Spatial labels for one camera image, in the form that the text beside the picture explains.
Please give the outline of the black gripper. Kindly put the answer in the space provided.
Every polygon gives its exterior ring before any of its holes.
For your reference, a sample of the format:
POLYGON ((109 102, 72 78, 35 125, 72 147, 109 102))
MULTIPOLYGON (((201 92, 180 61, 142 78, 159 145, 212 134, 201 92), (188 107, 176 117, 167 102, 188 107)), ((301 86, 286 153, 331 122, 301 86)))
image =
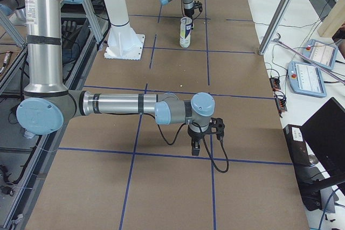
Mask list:
POLYGON ((191 9, 183 9, 183 13, 184 13, 184 17, 193 17, 193 15, 195 14, 195 11, 193 8, 191 9))
POLYGON ((188 134, 191 137, 191 155, 199 156, 201 147, 200 140, 205 135, 208 135, 211 132, 210 125, 208 126, 198 126, 194 124, 188 125, 188 134))

